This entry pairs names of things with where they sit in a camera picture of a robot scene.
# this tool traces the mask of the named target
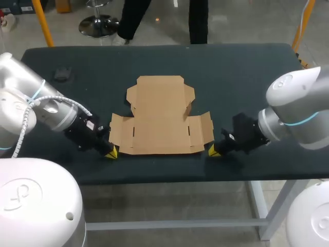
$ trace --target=person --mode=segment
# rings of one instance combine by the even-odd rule
[[[125,0],[118,32],[112,45],[128,44],[147,11],[151,0]],[[208,0],[190,0],[189,31],[191,44],[208,41]]]

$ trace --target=flat cardboard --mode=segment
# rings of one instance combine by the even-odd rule
[[[210,112],[189,116],[194,88],[181,76],[141,76],[127,90],[134,117],[112,114],[109,141],[128,154],[195,153],[214,140]]]

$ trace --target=gray floor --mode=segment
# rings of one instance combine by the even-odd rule
[[[209,43],[292,43],[306,0],[209,0]],[[102,9],[120,17],[123,0]],[[52,4],[46,17],[56,46],[111,45],[112,37],[91,39],[78,31],[79,22],[92,15],[84,0],[74,11],[57,14]],[[188,44],[188,0],[153,0],[131,45]],[[301,57],[308,63],[329,63],[329,3],[318,0],[303,43]],[[20,58],[28,48],[44,47],[35,15],[21,15],[11,33],[3,34],[5,50]],[[284,181],[263,182],[270,207]],[[88,222],[161,219],[248,218],[252,216],[243,182],[178,183],[83,187]],[[90,232],[91,247],[103,246],[280,246],[288,247],[284,224],[271,242],[260,242],[252,227],[178,230]]]

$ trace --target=dark green table mat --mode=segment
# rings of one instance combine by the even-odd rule
[[[266,107],[265,93],[280,75],[301,69],[287,44],[226,44],[151,47],[55,47],[27,50],[22,61],[51,81],[56,68],[71,66],[72,82],[52,83],[101,116],[131,116],[126,90],[141,75],[181,75],[195,89],[191,115],[210,111],[215,139],[231,129],[239,112],[257,117]],[[79,184],[189,181],[283,180],[329,177],[328,148],[309,151],[293,139],[272,143],[250,155],[207,157],[119,154],[117,160],[96,151],[79,152],[63,133],[37,124],[26,137],[20,157],[50,160],[65,167]]]

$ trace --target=stool base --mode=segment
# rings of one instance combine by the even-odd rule
[[[79,25],[79,31],[88,37],[102,38],[114,34],[118,30],[119,21],[107,14],[101,14],[99,18],[94,15],[84,19]]]

